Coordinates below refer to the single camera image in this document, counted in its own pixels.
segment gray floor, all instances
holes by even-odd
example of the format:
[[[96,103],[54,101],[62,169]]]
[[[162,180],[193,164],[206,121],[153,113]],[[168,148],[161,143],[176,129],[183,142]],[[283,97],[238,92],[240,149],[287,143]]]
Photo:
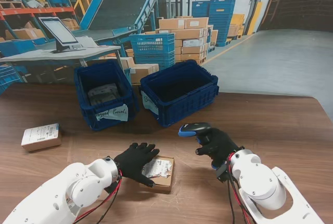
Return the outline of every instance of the gray floor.
[[[220,91],[312,96],[333,120],[333,33],[261,31],[203,67]]]

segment warehouse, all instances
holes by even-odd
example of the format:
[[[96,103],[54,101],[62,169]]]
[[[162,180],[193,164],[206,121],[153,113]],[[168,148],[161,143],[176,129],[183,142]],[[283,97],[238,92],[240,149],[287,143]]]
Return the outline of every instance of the warehouse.
[[[0,221],[331,223],[332,8],[0,0]]]

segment black glove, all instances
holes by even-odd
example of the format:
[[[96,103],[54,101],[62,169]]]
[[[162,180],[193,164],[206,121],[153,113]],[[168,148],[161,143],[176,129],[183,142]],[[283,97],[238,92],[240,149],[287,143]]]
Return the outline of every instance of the black glove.
[[[196,150],[197,155],[209,155],[212,167],[218,169],[228,159],[228,155],[239,147],[231,140],[229,135],[219,129],[212,128],[206,136],[210,142]]]
[[[142,168],[150,162],[160,150],[155,148],[155,144],[132,143],[130,147],[122,154],[113,159],[118,168],[122,171],[123,176],[131,178],[146,186],[153,187],[155,183],[142,174]]]

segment table surface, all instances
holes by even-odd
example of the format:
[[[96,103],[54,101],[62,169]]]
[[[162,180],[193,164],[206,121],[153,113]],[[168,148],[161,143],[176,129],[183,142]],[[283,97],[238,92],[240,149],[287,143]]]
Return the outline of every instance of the table surface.
[[[50,50],[37,49],[23,54],[4,57],[0,62],[5,61],[39,61],[39,60],[69,60],[69,59],[84,59],[96,56],[103,52],[114,51],[120,49],[119,46],[99,46],[96,48],[83,48],[77,51],[65,51],[61,53],[51,53]]]
[[[171,193],[145,192],[125,178],[101,223],[231,223],[226,183],[215,178],[209,157],[195,154],[199,145],[194,138],[177,136],[182,124],[202,121],[226,131],[270,168],[284,170],[322,220],[333,222],[333,126],[316,99],[220,93],[213,104],[169,128],[141,109],[132,122],[93,132],[81,116],[73,86],[13,84],[0,96],[0,222],[68,164],[115,157],[132,142],[148,142],[156,143],[161,155],[175,158]],[[24,151],[25,129],[55,122],[62,130],[61,146]],[[236,223],[243,223],[233,203]],[[284,209],[290,206],[288,199]],[[106,208],[80,223],[96,223]]]

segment conveyor belt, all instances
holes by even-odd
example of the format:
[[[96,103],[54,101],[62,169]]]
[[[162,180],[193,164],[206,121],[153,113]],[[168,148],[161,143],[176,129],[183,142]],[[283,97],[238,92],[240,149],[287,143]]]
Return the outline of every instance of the conveyor belt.
[[[90,30],[132,27],[146,0],[103,0]]]

